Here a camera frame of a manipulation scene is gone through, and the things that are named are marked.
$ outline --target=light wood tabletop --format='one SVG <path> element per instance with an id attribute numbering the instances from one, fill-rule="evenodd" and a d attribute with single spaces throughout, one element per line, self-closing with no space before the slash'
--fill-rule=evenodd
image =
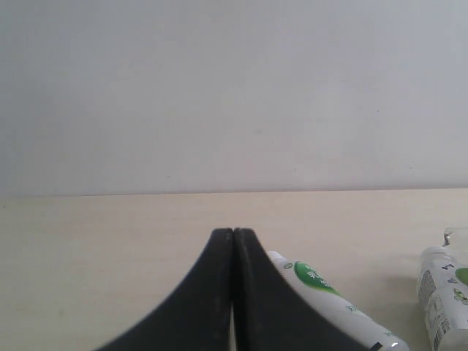
<path id="1" fill-rule="evenodd" d="M 313 265 L 427 351 L 419 254 L 468 225 L 468 189 L 0 199 L 0 350 L 93 350 L 183 279 L 215 227 Z"/>

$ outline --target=black plastic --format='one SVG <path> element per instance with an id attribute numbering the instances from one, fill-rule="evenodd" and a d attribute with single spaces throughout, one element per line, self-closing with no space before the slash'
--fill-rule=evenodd
<path id="1" fill-rule="evenodd" d="M 369 350 L 335 328 L 294 292 L 253 230 L 236 229 L 234 242 L 231 284 L 238 350 Z"/>
<path id="2" fill-rule="evenodd" d="M 227 351 L 233 231 L 212 232 L 182 283 L 135 327 L 98 351 Z"/>

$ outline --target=black curved edge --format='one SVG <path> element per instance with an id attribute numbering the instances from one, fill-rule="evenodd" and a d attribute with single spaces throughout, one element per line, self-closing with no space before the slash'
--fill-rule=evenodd
<path id="1" fill-rule="evenodd" d="M 198 261 L 144 320 L 97 351 L 227 351 L 233 231 L 214 230 Z"/>
<path id="2" fill-rule="evenodd" d="M 238 350 L 368 351 L 294 292 L 253 230 L 235 230 L 232 280 Z"/>

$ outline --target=white wall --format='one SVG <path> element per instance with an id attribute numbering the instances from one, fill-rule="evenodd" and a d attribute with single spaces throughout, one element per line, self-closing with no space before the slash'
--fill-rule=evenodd
<path id="1" fill-rule="evenodd" d="M 0 1 L 0 194 L 468 186 L 468 1 Z"/>

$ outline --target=green label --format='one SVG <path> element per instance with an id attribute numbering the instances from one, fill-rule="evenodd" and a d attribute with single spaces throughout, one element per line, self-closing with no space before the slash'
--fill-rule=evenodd
<path id="1" fill-rule="evenodd" d="M 324 290 L 329 293 L 339 295 L 337 291 L 334 290 L 326 280 L 324 280 L 324 278 L 319 276 L 317 272 L 310 268 L 306 263 L 296 262 L 294 264 L 294 272 L 305 285 L 313 287 L 314 289 Z"/>
<path id="2" fill-rule="evenodd" d="M 459 268 L 455 271 L 455 275 L 460 282 L 468 285 L 468 268 Z"/>

